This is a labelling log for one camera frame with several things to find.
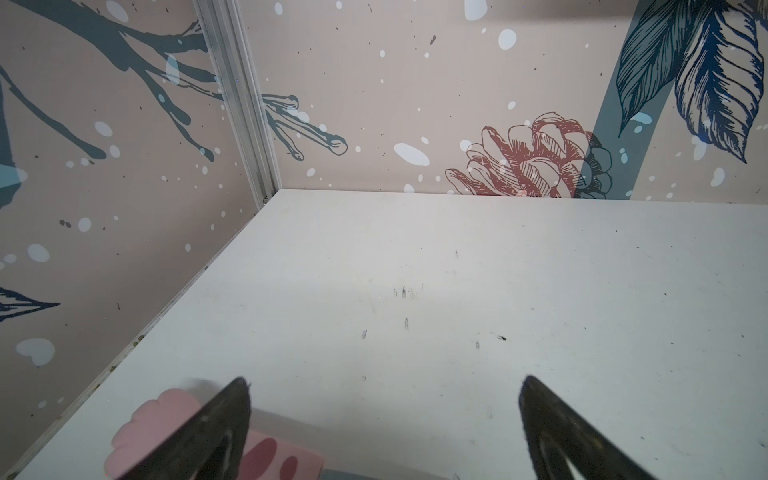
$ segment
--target flower drawing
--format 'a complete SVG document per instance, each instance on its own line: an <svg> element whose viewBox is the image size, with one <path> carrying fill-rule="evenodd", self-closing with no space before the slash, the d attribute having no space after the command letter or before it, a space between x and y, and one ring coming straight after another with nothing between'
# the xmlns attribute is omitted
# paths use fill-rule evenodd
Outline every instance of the flower drawing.
<svg viewBox="0 0 768 480"><path fill-rule="evenodd" d="M466 174L445 171L460 194L605 198L611 189L611 154L576 120L554 112L511 127L506 137L483 128L467 157Z"/></svg>
<svg viewBox="0 0 768 480"><path fill-rule="evenodd" d="M673 81L691 134L746 163L763 96L758 24L768 0L653 0L621 49L621 127Z"/></svg>

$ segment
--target vertical metal profile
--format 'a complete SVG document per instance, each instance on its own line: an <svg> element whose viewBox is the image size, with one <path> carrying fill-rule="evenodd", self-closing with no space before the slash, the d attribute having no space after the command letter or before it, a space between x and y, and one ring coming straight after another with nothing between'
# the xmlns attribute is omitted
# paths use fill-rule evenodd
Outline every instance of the vertical metal profile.
<svg viewBox="0 0 768 480"><path fill-rule="evenodd" d="M237 0L195 0L194 3L260 210L280 188L280 174L240 8Z"/></svg>

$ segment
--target pink toy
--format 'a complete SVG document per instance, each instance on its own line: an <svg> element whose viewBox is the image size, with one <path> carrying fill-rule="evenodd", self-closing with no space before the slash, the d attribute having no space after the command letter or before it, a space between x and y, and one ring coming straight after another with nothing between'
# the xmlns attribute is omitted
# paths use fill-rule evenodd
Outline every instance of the pink toy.
<svg viewBox="0 0 768 480"><path fill-rule="evenodd" d="M192 395L179 389L145 402L114 435L114 451L104 462L104 472L111 478L123 475L200 407ZM243 451L237 480L317 480L323 469L320 455L254 430L248 431Z"/></svg>

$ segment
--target patterned wall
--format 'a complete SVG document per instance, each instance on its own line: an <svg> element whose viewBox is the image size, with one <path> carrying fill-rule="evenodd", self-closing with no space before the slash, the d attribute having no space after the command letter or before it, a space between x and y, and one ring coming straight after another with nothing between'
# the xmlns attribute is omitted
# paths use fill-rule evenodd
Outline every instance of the patterned wall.
<svg viewBox="0 0 768 480"><path fill-rule="evenodd" d="M766 0L241 6L285 187L768 203Z"/></svg>
<svg viewBox="0 0 768 480"><path fill-rule="evenodd" d="M0 472L256 213L191 0L0 0Z"/></svg>

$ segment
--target beige wall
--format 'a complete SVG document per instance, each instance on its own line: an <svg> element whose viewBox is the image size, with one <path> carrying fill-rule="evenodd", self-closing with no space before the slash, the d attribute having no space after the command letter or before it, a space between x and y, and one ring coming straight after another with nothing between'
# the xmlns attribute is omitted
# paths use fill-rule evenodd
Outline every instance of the beige wall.
<svg viewBox="0 0 768 480"><path fill-rule="evenodd" d="M310 127L323 124L349 145L345 153L334 154L305 134L297 137L295 130L288 129L305 158L297 161L273 136L283 186L520 194L509 171L501 170L503 161L490 158L493 146L472 147L470 150L485 150L490 164L483 167L482 159L476 159L475 168L469 170L472 165L460 144L484 144L484 127L494 128L509 143L510 127L525 127L526 121L556 112L561 120L534 124L527 135L540 134L557 143L563 142L558 135L580 127L595 131L605 151L596 150L593 142L591 152L585 153L594 158L587 162L583 162L585 155L571 147L559 159L551 149L539 146L528 153L510 154L509 163L523 165L518 176L529 184L524 194L543 194L538 187L531 188L541 181L533 177L557 181L548 177L548 169L553 168L568 187L561 193L571 196L768 203L768 189L760 190L768 177L763 161L768 131L762 129L762 124L768 124L768 108L754 120L747 164L714 145L708 146L700 160L694 160L693 135L676 109L674 90L661 113L653 115L652 124L641 133L634 133L642 126L636 121L630 122L621 139L595 130L598 116L610 113L611 108L621 118L614 69L627 33L634 30L647 3L638 7L636 2L622 0L241 2L261 90L295 95L300 102L297 111L308 114ZM478 5L486 5L487 12L473 15L473 6ZM502 49L500 35L507 29L515 33L516 42ZM765 30L759 25L756 29L765 45ZM658 95L662 103L664 95ZM563 123L569 119L575 123ZM541 126L551 121L556 129L542 132ZM516 132L525 135L522 128ZM622 151L625 140L637 141L644 135L642 149ZM395 150L401 143L421 151L429 164L424 157L417 164L406 161ZM679 157L675 157L677 152L681 152ZM623 153L629 153L626 164L621 161ZM602 162L600 156L605 154L610 154L611 164L595 170L594 161ZM532 161L536 157L547 161ZM568 164L581 165L575 177L573 171L568 172ZM592 170L589 174L594 175L587 175L590 178L602 175L602 185L593 182L588 191L579 189L578 174L585 174L585 168ZM725 178L713 186L717 168L724 170ZM453 169L467 181L447 181L446 171ZM613 178L613 189L606 172ZM451 171L448 175L461 177ZM493 178L483 180L484 175Z"/></svg>
<svg viewBox="0 0 768 480"><path fill-rule="evenodd" d="M106 3L85 2L98 8L107 28L179 35L197 19L191 0L118 0L126 22ZM183 41L199 34L190 31ZM0 189L2 199L11 199L0 208L4 472L256 208L223 102L182 88L185 75L181 85L163 82L166 58L147 44L128 39L141 58L159 68L151 77L165 90L166 102L189 115L184 128L214 161L182 136L163 109L166 102L158 101L135 70L122 71L60 23L0 0L0 44L0 65L21 93L107 153L105 159L89 157L0 79L12 154L0 159L0 173L7 183L9 168L19 169L14 171L23 180ZM213 70L204 51L174 55ZM218 92L215 82L192 83ZM110 137L97 131L98 121L110 127ZM112 156L111 145L119 148L119 157ZM15 190L12 197L9 189ZM29 253L31 245L45 248L49 258L36 261L45 255L39 247ZM13 316L35 310L22 306L26 301L20 296L58 305Z"/></svg>

